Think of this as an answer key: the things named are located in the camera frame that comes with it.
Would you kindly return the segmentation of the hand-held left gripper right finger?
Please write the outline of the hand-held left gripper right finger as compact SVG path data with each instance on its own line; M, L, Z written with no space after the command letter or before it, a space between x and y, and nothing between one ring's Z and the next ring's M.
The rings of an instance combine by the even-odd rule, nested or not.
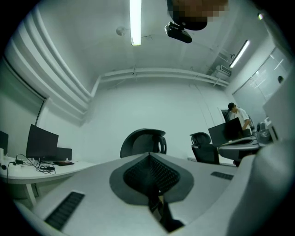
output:
M227 175L235 175L238 170L233 165L200 163L162 153L151 153L151 155L187 170L194 178L194 185L185 199L168 204L172 218L185 225L208 210L229 186L231 180L213 176L212 173L221 172Z

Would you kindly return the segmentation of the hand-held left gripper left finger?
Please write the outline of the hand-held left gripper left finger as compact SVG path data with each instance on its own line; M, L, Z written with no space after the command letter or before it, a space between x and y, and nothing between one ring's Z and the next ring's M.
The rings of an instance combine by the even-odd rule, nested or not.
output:
M29 210L16 203L18 210L40 235L46 236L166 236L168 232L147 206L130 205L111 190L113 170L138 158L138 155L99 164L78 172L46 195ZM62 230L44 220L70 192L84 198Z

